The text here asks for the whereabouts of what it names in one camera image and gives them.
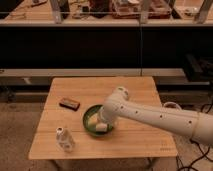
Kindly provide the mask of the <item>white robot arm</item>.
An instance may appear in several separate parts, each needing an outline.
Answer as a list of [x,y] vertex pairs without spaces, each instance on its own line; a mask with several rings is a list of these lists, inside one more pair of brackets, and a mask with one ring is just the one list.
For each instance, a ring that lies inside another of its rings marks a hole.
[[99,118],[113,125],[118,117],[148,124],[213,148],[213,115],[134,103],[129,100],[125,87],[117,87],[105,99]]

